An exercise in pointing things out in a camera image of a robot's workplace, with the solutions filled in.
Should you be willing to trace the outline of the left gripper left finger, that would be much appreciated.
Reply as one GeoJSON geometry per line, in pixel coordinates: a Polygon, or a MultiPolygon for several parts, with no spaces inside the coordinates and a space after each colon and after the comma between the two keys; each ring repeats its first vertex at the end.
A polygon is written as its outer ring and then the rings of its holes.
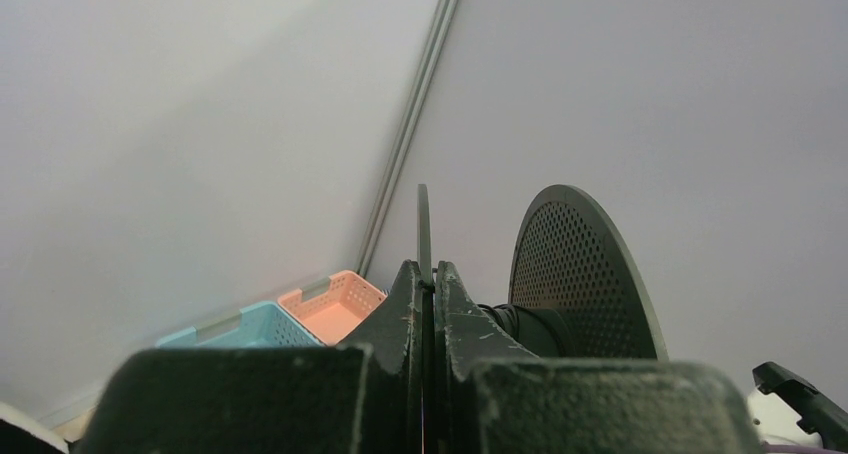
{"type": "Polygon", "coordinates": [[[334,346],[148,349],[112,376],[80,453],[418,453],[422,276],[334,346]]]}

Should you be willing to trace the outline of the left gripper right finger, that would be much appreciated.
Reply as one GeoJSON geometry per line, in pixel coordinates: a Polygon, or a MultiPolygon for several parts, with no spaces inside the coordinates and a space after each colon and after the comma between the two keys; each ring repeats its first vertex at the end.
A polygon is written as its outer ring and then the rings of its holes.
{"type": "Polygon", "coordinates": [[[434,294],[433,437],[442,453],[758,453],[714,368],[540,358],[474,304],[454,264],[434,294]]]}

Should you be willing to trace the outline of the black cable spool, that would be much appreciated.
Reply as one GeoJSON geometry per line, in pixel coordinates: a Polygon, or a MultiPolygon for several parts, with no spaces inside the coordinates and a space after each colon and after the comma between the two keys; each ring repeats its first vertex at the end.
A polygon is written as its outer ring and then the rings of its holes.
{"type": "Polygon", "coordinates": [[[642,276],[599,203],[552,185],[528,207],[508,299],[474,302],[452,263],[434,262],[428,191],[418,188],[422,291],[422,449],[446,453],[473,369],[574,359],[664,361],[668,351],[642,276]]]}

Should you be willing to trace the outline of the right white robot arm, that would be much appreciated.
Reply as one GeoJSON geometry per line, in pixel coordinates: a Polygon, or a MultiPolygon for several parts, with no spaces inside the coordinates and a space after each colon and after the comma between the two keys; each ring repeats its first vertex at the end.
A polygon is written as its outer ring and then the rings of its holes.
{"type": "Polygon", "coordinates": [[[767,453],[845,453],[847,412],[809,381],[768,361],[752,370],[746,404],[767,453]]]}

